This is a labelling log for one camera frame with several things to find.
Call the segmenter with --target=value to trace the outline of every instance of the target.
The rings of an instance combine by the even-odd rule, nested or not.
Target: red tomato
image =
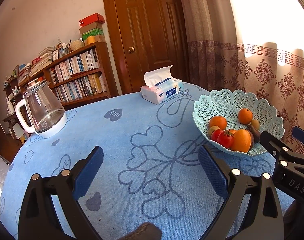
[[[224,131],[221,130],[221,129],[215,130],[215,131],[212,133],[212,135],[211,135],[211,140],[217,142],[217,141],[218,141],[218,136],[219,136],[221,133],[224,133]]]
[[[223,133],[220,133],[217,139],[217,143],[225,147],[226,149],[230,148],[233,144],[234,137],[233,134],[229,131],[225,131]]]

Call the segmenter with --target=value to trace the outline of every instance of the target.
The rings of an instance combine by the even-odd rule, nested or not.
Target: door knob
[[[133,48],[133,47],[129,47],[128,49],[127,49],[127,52],[128,53],[133,53],[135,51],[135,49]]]

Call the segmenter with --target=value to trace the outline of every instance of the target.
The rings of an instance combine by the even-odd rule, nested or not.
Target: yellow cup
[[[95,37],[94,36],[89,36],[87,37],[87,44],[91,44],[95,42]]]

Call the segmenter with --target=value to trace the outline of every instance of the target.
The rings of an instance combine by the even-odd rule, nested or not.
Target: green box
[[[96,35],[104,35],[103,30],[95,28],[93,30],[90,30],[87,33],[84,33],[82,35],[83,40],[85,41],[89,36],[96,36]]]

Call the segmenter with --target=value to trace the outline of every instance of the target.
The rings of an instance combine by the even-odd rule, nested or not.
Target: floor
[[[22,143],[20,140],[15,140],[10,134],[6,134],[6,140],[0,143],[0,155],[9,162],[12,162],[21,147]]]

